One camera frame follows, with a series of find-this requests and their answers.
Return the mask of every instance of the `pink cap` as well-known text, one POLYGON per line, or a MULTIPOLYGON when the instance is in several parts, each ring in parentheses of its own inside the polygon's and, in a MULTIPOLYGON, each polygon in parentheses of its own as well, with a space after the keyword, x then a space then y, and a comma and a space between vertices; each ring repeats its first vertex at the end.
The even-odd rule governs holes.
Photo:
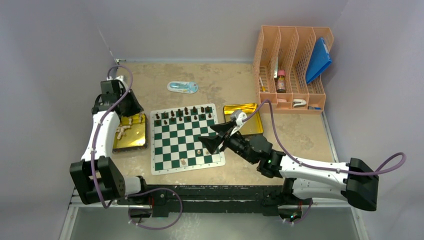
POLYGON ((278 76, 286 76, 286 71, 284 70, 279 70, 277 73, 278 76))

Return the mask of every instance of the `chessboard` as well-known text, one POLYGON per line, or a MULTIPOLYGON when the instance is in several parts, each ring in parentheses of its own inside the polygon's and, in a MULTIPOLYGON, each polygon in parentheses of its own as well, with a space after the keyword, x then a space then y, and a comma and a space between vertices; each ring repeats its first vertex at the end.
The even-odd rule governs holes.
POLYGON ((223 152, 208 152, 200 136, 215 136, 215 104, 150 112, 151 173, 162 175, 225 165, 223 152))

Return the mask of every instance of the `gray wall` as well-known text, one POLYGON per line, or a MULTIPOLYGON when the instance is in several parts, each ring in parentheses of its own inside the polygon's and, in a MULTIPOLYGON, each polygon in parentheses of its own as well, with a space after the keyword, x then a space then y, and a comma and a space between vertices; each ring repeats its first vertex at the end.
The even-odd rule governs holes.
POLYGON ((88 0, 115 58, 251 62, 261 25, 332 26, 348 0, 88 0))
POLYGON ((79 0, 0 4, 0 239, 57 239, 113 59, 79 0))
POLYGON ((341 161, 374 169, 403 151, 406 164, 380 176, 371 239, 424 236, 424 3, 350 0, 333 28, 333 66, 323 77, 325 112, 341 161))

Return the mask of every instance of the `yellow tray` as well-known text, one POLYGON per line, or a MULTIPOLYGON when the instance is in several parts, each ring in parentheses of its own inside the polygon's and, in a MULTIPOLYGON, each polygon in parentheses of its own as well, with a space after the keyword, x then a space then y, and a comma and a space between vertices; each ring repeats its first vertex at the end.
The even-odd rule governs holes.
MULTIPOLYGON (((225 105, 224 106, 224 119, 225 122, 230 121, 230 115, 236 110, 242 110, 249 116, 258 108, 256 103, 237 104, 237 105, 225 105)), ((259 112, 257 112, 251 119, 249 119, 243 127, 240 129, 242 135, 255 135, 263 134, 264 128, 262 127, 262 120, 259 112)))
POLYGON ((137 113, 130 117, 123 116, 120 120, 120 125, 129 125, 130 118, 132 118, 132 126, 125 130, 125 135, 118 140, 118 133, 115 134, 115 140, 113 142, 114 153, 134 149, 146 149, 148 147, 146 115, 141 113, 140 116, 140 114, 137 113))

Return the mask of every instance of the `gold tray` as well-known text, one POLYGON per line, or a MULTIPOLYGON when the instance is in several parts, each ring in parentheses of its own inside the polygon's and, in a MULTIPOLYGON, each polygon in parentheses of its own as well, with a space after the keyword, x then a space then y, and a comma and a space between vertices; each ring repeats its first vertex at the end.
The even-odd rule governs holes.
POLYGON ((130 117, 122 117, 120 119, 121 126, 130 124, 132 118, 132 126, 125 130, 125 135, 120 140, 117 139, 118 133, 115 134, 113 142, 113 152, 119 153, 122 151, 129 151, 134 149, 146 149, 147 143, 147 121, 144 113, 137 113, 130 117))
MULTIPOLYGON (((224 119, 225 122, 230 121, 230 115, 235 111, 241 109, 244 113, 249 116, 258 108, 256 103, 237 104, 237 105, 225 105, 224 106, 224 119)), ((262 120, 259 112, 257 112, 251 119, 249 119, 243 127, 240 129, 242 135, 255 135, 263 134, 264 128, 262 127, 262 120)))

